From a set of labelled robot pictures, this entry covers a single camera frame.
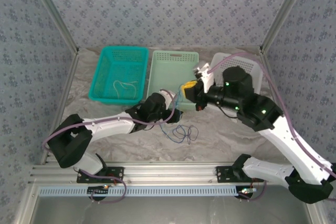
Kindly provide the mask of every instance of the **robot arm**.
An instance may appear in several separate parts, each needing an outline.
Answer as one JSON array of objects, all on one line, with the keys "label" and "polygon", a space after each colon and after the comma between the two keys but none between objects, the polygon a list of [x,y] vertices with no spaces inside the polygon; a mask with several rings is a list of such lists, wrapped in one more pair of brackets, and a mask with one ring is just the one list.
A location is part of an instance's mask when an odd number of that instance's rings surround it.
[{"label": "robot arm", "polygon": [[[182,86],[184,96],[196,103],[196,110],[204,109],[208,103],[235,110],[243,124],[271,141],[292,164],[273,164],[243,154],[233,165],[236,177],[260,178],[283,185],[307,203],[328,198],[334,178],[293,139],[282,110],[268,97],[254,93],[251,76],[239,66],[228,68],[223,72],[224,86],[221,87],[216,86],[213,74],[208,71],[209,64],[200,62],[194,69],[197,80]],[[316,153],[298,133],[296,135],[325,168],[335,169],[335,165]]]},{"label": "robot arm", "polygon": [[[48,141],[48,145],[61,168],[74,167],[82,169],[90,174],[101,174],[105,166],[98,154],[91,154],[86,149],[88,145],[103,137],[130,134],[146,128],[146,125],[137,123],[156,122],[166,120],[172,114],[169,106],[175,94],[166,91],[153,93],[144,103],[135,105],[118,115],[99,119],[82,119],[74,114],[67,117],[55,132],[71,127],[75,124],[84,124],[68,129]],[[175,123],[180,120],[182,111],[174,110],[173,116],[167,123]]]}]

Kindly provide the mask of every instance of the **patterned wallpaper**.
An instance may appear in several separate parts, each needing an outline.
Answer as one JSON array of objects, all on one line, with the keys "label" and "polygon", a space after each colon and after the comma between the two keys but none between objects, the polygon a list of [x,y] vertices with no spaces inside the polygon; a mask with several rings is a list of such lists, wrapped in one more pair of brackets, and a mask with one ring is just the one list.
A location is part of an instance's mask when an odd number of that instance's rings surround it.
[{"label": "patterned wallpaper", "polygon": [[53,0],[77,46],[260,45],[283,0]]},{"label": "patterned wallpaper", "polygon": [[[267,53],[296,129],[331,162],[336,162],[335,21],[336,0],[297,0]],[[336,204],[327,207],[330,223],[336,223]]]},{"label": "patterned wallpaper", "polygon": [[0,0],[0,223],[41,159],[72,53],[40,0]]}]

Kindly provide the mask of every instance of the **white fabric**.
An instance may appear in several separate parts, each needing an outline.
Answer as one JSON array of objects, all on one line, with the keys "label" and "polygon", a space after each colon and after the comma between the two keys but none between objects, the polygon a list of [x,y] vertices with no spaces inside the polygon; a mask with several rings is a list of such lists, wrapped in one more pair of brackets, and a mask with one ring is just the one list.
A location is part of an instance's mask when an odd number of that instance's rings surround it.
[{"label": "white fabric", "polygon": [[[197,51],[200,60],[211,62],[217,52],[232,54],[241,50],[235,48],[150,48],[153,50]],[[67,116],[78,113],[82,118],[100,118],[124,111],[126,106],[106,105],[91,101],[88,92],[96,69],[100,49],[80,49],[79,62],[75,77],[68,95],[63,114]],[[150,71],[149,60],[146,74],[146,88]],[[263,82],[261,94],[270,96],[269,86]],[[89,150],[98,153],[105,161],[234,161],[241,153],[253,155],[267,161],[285,159],[282,154],[265,138],[242,125],[237,120],[226,118],[221,111],[205,109],[201,112],[187,111],[183,115],[182,124],[194,125],[199,135],[191,145],[187,141],[182,144],[173,143],[161,132],[159,126],[150,131],[141,131],[127,135],[114,135],[103,138],[89,145]]]}]

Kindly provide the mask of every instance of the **plastic basket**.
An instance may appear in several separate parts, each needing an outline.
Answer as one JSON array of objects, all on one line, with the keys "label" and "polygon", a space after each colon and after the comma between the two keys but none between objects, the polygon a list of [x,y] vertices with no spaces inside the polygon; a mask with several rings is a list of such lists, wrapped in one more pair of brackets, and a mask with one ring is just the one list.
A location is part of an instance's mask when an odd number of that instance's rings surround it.
[{"label": "plastic basket", "polygon": [[[160,89],[178,93],[181,84],[195,80],[194,66],[198,63],[198,53],[183,51],[154,51],[147,97]],[[194,110],[195,104],[183,99],[181,110]]]},{"label": "plastic basket", "polygon": [[[218,52],[214,55],[210,67],[213,68],[216,66],[221,60],[230,56],[231,54],[224,54],[222,52]],[[252,76],[253,88],[254,92],[260,94],[261,83],[262,83],[262,75],[263,72],[258,65],[258,63],[253,60],[246,59],[243,57],[236,56],[227,62],[223,63],[219,68],[217,68],[214,72],[215,82],[218,86],[223,86],[223,71],[229,67],[240,66],[243,68],[248,74]],[[214,105],[208,105],[209,108],[218,110],[218,108]],[[236,111],[225,109],[225,112],[230,116],[235,116]]]},{"label": "plastic basket", "polygon": [[89,98],[103,103],[134,105],[143,96],[149,51],[113,46],[101,51]]}]

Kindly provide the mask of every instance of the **blue wire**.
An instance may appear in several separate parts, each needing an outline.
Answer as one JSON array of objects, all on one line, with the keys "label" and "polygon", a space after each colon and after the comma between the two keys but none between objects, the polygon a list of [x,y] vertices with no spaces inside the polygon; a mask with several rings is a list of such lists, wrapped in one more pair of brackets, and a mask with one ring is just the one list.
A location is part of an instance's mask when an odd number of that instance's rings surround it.
[{"label": "blue wire", "polygon": [[[183,98],[182,98],[182,95],[181,95],[181,86],[182,86],[182,85],[180,85],[180,87],[179,87],[179,89],[178,89],[179,91],[178,91],[178,93],[177,93],[177,99],[175,100],[175,107],[176,107],[177,109],[180,108],[180,100],[181,100],[181,102],[182,102],[182,99],[183,99]],[[168,133],[165,132],[165,130],[163,129],[163,127],[162,127],[161,124],[160,124],[160,128],[161,128],[161,131],[166,135],[166,137],[168,137],[171,141],[173,141],[173,142],[176,143],[176,144],[182,144],[183,141],[185,140],[185,138],[187,138],[187,142],[188,142],[188,144],[190,145],[190,144],[191,144],[191,141],[195,141],[195,140],[197,139],[197,137],[198,137],[198,128],[197,128],[197,127],[195,127],[195,126],[193,126],[193,125],[191,125],[191,126],[186,126],[186,125],[182,125],[182,124],[181,124],[181,110],[180,110],[180,121],[179,121],[179,125],[178,125],[176,128],[174,128],[173,131],[172,131],[173,135],[174,135],[177,139],[179,139],[179,140],[181,140],[181,141],[174,140],[173,138],[171,138],[171,137],[168,135]],[[197,130],[197,135],[195,136],[194,139],[191,138],[192,128],[195,128],[195,129]]]}]

